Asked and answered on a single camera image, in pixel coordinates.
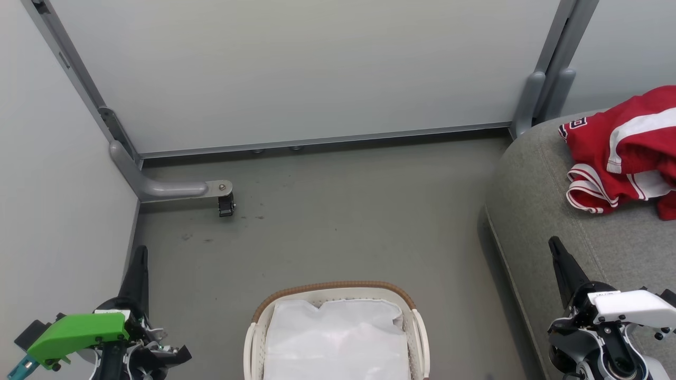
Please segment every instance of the white wall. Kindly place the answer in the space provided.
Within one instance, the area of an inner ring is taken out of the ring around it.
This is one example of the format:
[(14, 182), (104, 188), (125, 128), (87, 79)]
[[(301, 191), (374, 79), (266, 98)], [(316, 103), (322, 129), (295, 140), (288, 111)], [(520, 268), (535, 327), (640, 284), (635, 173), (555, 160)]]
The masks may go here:
[(508, 123), (558, 0), (51, 0), (139, 153)]
[[(19, 0), (0, 2), (0, 371), (34, 319), (114, 297), (137, 199), (107, 140)], [(75, 356), (35, 379), (87, 379)]]
[(676, 85), (676, 1), (600, 0), (577, 48), (562, 115), (609, 108)]

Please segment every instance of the white laundry basket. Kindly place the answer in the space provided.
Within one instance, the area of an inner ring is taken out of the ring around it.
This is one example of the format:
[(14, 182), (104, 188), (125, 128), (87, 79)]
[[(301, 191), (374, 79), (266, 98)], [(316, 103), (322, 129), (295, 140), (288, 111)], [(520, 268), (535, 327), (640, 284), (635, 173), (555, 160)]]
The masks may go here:
[(253, 315), (244, 342), (244, 380), (262, 380), (265, 363), (265, 336), (274, 305), (282, 300), (305, 300), (319, 307), (335, 300), (372, 299), (390, 301), (404, 313), (411, 380), (429, 380), (429, 343), (423, 318), (411, 297), (403, 290), (380, 281), (338, 281), (278, 291), (263, 301)]

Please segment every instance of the metal frame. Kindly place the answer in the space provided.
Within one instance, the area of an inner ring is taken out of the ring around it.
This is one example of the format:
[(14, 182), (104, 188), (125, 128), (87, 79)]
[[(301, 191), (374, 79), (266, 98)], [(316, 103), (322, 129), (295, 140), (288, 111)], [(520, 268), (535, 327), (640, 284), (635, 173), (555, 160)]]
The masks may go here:
[(569, 64), (594, 14), (598, 0), (561, 0), (535, 71), (526, 79), (510, 134), (513, 139), (533, 123), (557, 118), (575, 79)]
[(580, 40), (587, 30), (599, 0), (577, 0), (556, 46), (542, 94), (535, 108), (535, 121), (540, 123), (561, 116), (575, 70), (569, 68)]
[[(111, 141), (112, 157), (119, 157), (117, 149), (122, 148), (130, 157), (135, 166), (140, 168), (144, 159), (165, 158), (176, 156), (191, 156), (197, 154), (224, 153), (242, 150), (261, 150), (277, 147), (298, 147), (303, 145), (317, 145), (325, 143), (361, 141), (371, 139), (388, 139), (392, 137), (408, 137), (417, 135), (434, 135), (466, 130), (478, 130), (487, 128), (499, 128), (509, 126), (510, 134), (515, 139), (532, 127), (533, 122), (542, 122), (558, 117), (565, 103), (565, 99), (575, 79), (575, 71), (568, 67), (573, 54), (589, 24), (589, 21), (598, 4), (598, 0), (560, 0), (549, 33), (545, 39), (542, 52), (535, 65), (535, 70), (530, 74), (521, 93), (514, 116), (511, 122), (498, 122), (489, 124), (474, 124), (466, 126), (453, 126), (447, 128), (434, 128), (429, 130), (409, 130), (396, 133), (378, 133), (373, 135), (358, 135), (348, 137), (312, 139), (303, 141), (284, 141), (278, 143), (238, 145), (231, 147), (209, 147), (198, 149), (185, 149), (178, 151), (161, 151), (151, 153), (137, 153), (132, 142), (125, 133), (122, 123), (115, 112), (106, 106), (101, 93), (87, 72), (84, 62), (80, 58), (66, 29), (60, 22), (49, 0), (22, 0), (31, 17), (38, 25), (45, 40), (49, 43), (54, 54), (59, 58), (74, 83), (80, 96), (88, 108), (94, 107), (97, 111), (95, 119), (99, 123), (103, 133)], [(113, 146), (118, 141), (120, 146)], [(160, 194), (173, 194), (172, 198), (193, 197), (194, 183), (188, 183), (185, 187), (169, 184), (164, 192), (157, 192), (158, 183), (149, 185), (147, 181), (137, 178), (127, 170), (127, 165), (120, 169), (132, 188), (140, 194), (139, 199), (154, 199)]]
[(141, 203), (226, 197), (232, 194), (233, 184), (227, 180), (162, 182), (146, 177), (141, 172), (143, 159), (134, 149), (115, 112), (105, 105), (101, 93), (49, 0), (22, 0), (22, 2), (101, 132), (110, 142), (111, 159)]
[(197, 154), (212, 154), (212, 153), (228, 153), (232, 151), (263, 151), (265, 149), (274, 148), (291, 148), (291, 150), (299, 150), (299, 147), (306, 145), (320, 145), (330, 143), (349, 143), (353, 141), (368, 141), (379, 139), (393, 139), (396, 137), (413, 137), (425, 135), (441, 135), (444, 133), (466, 132), (469, 130), (484, 130), (493, 128), (505, 128), (509, 126), (510, 122), (494, 122), (485, 124), (471, 124), (461, 126), (448, 126), (443, 128), (430, 128), (422, 130), (405, 130), (402, 132), (388, 132), (388, 133), (373, 133), (371, 135), (354, 135), (344, 137), (327, 137), (322, 139), (308, 139), (298, 141), (281, 141), (278, 143), (263, 143), (263, 144), (249, 144), (249, 145), (234, 145), (229, 147), (209, 147), (197, 149), (183, 149), (174, 151), (158, 151), (151, 153), (140, 153), (142, 159), (148, 158), (166, 158), (179, 156), (194, 156)]

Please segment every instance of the gray fabric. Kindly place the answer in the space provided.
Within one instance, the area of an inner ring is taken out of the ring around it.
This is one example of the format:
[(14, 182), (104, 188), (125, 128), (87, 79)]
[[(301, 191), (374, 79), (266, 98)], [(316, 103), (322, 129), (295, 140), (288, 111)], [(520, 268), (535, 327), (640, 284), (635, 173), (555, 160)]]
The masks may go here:
[[(567, 116), (534, 126), (519, 137), (498, 164), (486, 201), (496, 235), (531, 337), (545, 373), (560, 379), (549, 362), (547, 329), (562, 316), (548, 239), (557, 235), (592, 280), (620, 290), (645, 285), (676, 291), (676, 221), (657, 217), (653, 202), (637, 201), (612, 214), (589, 214), (565, 200), (573, 165), (558, 135)], [(637, 329), (638, 348), (665, 366), (676, 379), (676, 340), (656, 341), (647, 328)]]

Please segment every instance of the sports jersey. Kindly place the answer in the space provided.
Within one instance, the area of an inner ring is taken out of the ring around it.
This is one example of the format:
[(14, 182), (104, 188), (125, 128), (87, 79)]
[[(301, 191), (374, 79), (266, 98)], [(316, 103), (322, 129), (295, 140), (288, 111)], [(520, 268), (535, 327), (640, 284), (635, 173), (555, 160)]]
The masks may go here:
[(658, 213), (676, 219), (676, 86), (664, 86), (558, 129), (575, 165), (569, 203), (594, 214), (662, 197)]

